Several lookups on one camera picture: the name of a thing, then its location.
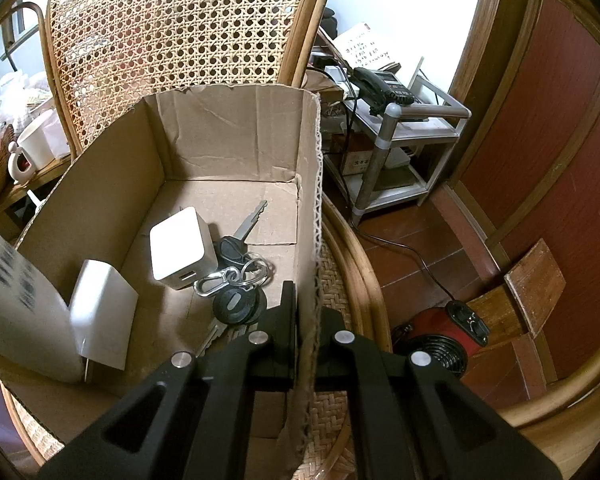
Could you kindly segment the black keys with carabiner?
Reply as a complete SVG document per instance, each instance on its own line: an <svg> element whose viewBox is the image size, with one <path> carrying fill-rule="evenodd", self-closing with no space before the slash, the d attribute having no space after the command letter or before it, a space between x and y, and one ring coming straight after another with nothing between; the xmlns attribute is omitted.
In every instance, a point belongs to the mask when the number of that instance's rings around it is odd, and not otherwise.
<svg viewBox="0 0 600 480"><path fill-rule="evenodd" d="M233 234L216 242L219 269L194 281L194 292L210 299L212 309L206 336L195 350L196 358L204 356L224 335L228 340L244 336L268 305L263 287L272 281L274 266L252 252L246 242L266 206L268 201L261 200Z"/></svg>

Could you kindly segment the white wall charger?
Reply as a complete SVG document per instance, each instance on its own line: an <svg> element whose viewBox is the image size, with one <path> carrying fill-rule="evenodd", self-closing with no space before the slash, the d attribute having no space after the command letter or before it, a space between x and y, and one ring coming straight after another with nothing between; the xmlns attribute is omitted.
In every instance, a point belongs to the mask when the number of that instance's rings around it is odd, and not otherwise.
<svg viewBox="0 0 600 480"><path fill-rule="evenodd" d="M95 364L125 370L137 300L138 293L114 266L84 261L70 300L70 321L87 384Z"/></svg>

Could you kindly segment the white cube charger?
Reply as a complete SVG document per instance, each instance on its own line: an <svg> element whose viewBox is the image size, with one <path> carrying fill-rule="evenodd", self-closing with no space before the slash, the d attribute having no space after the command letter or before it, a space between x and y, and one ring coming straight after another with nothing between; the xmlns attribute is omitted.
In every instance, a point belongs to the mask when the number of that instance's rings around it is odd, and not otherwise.
<svg viewBox="0 0 600 480"><path fill-rule="evenodd" d="M149 230L152 276L179 290L218 270L207 222L194 207L172 214Z"/></svg>

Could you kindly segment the white remote coloured buttons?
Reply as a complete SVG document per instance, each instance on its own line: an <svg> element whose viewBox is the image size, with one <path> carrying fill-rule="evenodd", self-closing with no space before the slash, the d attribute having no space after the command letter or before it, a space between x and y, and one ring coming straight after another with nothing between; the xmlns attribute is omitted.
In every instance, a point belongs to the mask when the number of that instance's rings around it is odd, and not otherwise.
<svg viewBox="0 0 600 480"><path fill-rule="evenodd" d="M0 356L58 382L84 372L65 300L1 235Z"/></svg>

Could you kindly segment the brown cardboard box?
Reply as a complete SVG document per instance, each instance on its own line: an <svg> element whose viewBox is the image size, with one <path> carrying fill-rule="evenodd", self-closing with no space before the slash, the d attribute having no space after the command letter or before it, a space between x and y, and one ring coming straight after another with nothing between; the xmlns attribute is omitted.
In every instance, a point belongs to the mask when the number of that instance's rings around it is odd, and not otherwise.
<svg viewBox="0 0 600 480"><path fill-rule="evenodd" d="M173 353L204 340L211 304L152 276L149 230L194 207L214 237L268 206L250 248L274 264L266 289L299 295L301 346L288 396L260 394L247 474L287 479L308 444L318 345L321 243L320 102L279 84L212 84L145 96L76 159L24 229L17 248L69 297L87 259L114 266L138 293L125 370L97 367L67 384L0 356L0 379L50 434L69 442Z"/></svg>

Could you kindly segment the red black fan heater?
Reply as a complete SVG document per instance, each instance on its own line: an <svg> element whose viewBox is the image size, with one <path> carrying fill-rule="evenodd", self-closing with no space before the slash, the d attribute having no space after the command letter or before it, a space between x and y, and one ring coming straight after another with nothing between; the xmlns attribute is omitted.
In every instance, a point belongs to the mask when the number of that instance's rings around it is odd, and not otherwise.
<svg viewBox="0 0 600 480"><path fill-rule="evenodd" d="M418 312L391 331L392 351L409 356L427 352L456 378L461 378L471 356L489 342L490 330L475 310L463 301Z"/></svg>

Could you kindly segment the small wooden stool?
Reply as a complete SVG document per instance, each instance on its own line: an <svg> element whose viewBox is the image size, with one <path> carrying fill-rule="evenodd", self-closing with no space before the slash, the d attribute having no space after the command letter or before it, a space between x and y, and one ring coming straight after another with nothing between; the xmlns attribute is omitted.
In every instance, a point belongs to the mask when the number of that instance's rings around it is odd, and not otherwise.
<svg viewBox="0 0 600 480"><path fill-rule="evenodd" d="M468 307L490 330L486 346L495 348L521 336L535 339L565 288L564 274L540 238L504 275L501 285L470 300Z"/></svg>

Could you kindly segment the grey metal side shelf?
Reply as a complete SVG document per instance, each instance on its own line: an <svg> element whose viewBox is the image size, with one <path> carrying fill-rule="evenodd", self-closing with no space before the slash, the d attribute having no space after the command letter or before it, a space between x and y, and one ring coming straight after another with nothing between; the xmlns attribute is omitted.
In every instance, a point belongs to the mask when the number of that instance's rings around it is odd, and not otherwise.
<svg viewBox="0 0 600 480"><path fill-rule="evenodd" d="M415 101L407 106L390 103L385 114L375 116L362 99L344 103L347 118L361 128L373 143L370 161L358 176L342 177L340 186L350 207L352 226L358 226L366 214L416 200L422 204L431 193L442 169L471 118L471 111L460 101L440 90L421 74L408 87ZM422 148L441 145L443 151L430 177L407 165L410 177L393 188L381 190L378 181L393 150L408 148L418 156Z"/></svg>

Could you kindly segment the wooden side table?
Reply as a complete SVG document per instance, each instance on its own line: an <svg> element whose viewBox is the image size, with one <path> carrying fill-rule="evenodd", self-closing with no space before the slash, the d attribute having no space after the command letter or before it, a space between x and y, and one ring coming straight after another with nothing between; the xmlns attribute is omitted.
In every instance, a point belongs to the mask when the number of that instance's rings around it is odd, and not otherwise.
<svg viewBox="0 0 600 480"><path fill-rule="evenodd" d="M0 195L0 235L12 242L22 232L26 222L16 218L14 205L27 196L27 192L35 192L42 186L55 182L70 167L71 158L50 162L45 168L35 174L26 185L9 183Z"/></svg>

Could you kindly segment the cream ceramic mug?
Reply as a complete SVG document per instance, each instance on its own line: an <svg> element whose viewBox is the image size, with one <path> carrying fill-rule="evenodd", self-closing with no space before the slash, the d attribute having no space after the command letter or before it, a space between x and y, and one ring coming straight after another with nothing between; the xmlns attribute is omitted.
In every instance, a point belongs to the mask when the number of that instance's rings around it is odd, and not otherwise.
<svg viewBox="0 0 600 480"><path fill-rule="evenodd" d="M28 183L34 175L50 164L55 156L46 139L44 128L53 118L54 112L46 110L18 136L17 141L9 143L7 169L17 184Z"/></svg>

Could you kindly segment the white tissue box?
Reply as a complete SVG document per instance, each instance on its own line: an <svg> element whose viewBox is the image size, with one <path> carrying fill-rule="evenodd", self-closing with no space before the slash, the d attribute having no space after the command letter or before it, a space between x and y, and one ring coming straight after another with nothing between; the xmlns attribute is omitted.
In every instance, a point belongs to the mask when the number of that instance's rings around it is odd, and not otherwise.
<svg viewBox="0 0 600 480"><path fill-rule="evenodd" d="M46 110L44 116L46 117L46 121L43 124L43 132L50 151L56 159L69 156L69 141L56 110Z"/></svg>

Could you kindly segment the black desk telephone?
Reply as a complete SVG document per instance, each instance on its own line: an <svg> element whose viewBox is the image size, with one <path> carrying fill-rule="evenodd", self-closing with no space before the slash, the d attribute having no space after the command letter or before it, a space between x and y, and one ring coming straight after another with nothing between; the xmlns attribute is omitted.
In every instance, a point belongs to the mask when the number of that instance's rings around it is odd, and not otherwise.
<svg viewBox="0 0 600 480"><path fill-rule="evenodd" d="M370 108L370 114L375 116L384 114L389 104L410 106L416 101L396 75L385 70L357 67L352 72L351 82L358 87L358 94Z"/></svg>

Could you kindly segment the clear plastic bag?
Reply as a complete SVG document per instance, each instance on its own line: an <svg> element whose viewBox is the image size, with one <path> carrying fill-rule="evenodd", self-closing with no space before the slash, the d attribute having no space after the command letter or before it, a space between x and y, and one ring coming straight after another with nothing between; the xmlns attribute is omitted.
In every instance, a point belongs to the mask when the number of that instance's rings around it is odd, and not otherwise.
<svg viewBox="0 0 600 480"><path fill-rule="evenodd" d="M0 79L0 125L11 125L14 137L32 122L32 110L52 97L46 73L17 70Z"/></svg>

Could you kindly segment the handwritten paper notebook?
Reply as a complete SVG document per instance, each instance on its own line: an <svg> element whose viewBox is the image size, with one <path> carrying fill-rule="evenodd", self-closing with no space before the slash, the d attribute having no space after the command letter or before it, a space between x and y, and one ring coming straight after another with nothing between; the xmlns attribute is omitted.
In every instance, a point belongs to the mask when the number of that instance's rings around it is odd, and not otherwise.
<svg viewBox="0 0 600 480"><path fill-rule="evenodd" d="M382 70L384 67L400 64L385 40L363 22L342 32L332 42L350 68Z"/></svg>

